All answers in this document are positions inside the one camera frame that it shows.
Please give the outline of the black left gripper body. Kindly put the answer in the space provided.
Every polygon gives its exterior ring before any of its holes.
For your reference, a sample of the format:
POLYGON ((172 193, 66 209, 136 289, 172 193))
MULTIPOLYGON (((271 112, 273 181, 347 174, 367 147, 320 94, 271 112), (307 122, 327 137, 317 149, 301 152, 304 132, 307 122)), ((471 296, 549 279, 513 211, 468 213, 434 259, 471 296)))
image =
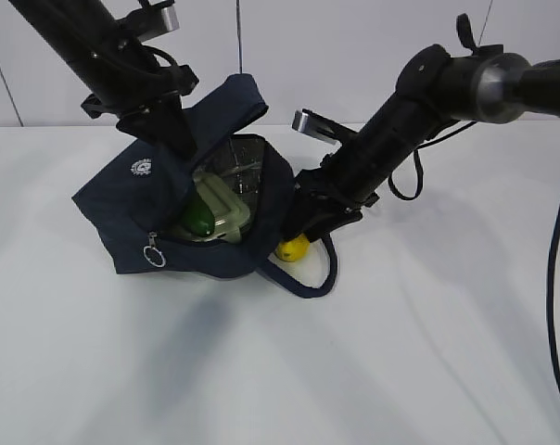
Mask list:
POLYGON ((140 90, 115 94, 116 128, 152 146, 166 148, 182 160, 197 153, 197 144, 177 90, 149 95, 140 90))

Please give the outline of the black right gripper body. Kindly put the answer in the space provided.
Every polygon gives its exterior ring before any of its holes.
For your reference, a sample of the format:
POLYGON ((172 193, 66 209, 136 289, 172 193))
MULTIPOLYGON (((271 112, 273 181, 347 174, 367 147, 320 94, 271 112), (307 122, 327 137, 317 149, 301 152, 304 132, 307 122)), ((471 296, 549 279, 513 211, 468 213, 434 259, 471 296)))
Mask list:
POLYGON ((362 208, 379 200, 376 192, 362 202, 340 192, 320 169, 301 170, 295 178, 294 196, 282 225, 282 240, 305 235, 316 241, 325 235, 363 218, 362 208))

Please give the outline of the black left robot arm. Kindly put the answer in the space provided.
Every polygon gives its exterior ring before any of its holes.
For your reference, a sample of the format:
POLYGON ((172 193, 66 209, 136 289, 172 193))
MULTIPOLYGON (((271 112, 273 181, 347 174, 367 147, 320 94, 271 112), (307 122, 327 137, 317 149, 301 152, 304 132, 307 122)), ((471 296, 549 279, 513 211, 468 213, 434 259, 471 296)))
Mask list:
POLYGON ((14 1, 91 94, 83 101, 92 119, 117 117, 117 129, 152 146, 191 159, 197 144, 182 106, 199 79, 149 40, 178 29, 172 1, 142 1, 116 19, 100 1, 14 1))

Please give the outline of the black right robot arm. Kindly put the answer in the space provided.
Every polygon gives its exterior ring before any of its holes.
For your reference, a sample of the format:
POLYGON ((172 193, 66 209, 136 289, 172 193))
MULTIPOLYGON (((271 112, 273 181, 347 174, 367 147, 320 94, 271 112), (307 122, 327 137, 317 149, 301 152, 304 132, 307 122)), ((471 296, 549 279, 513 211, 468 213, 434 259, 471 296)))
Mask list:
POLYGON ((530 63, 500 44, 478 45, 469 17, 456 19, 465 57, 432 44, 402 69, 391 96, 358 131, 309 109, 292 127, 338 144, 319 167, 301 171, 282 237, 314 241, 358 222, 376 189, 422 144, 462 122, 506 124, 525 113, 560 118, 560 59, 530 63))

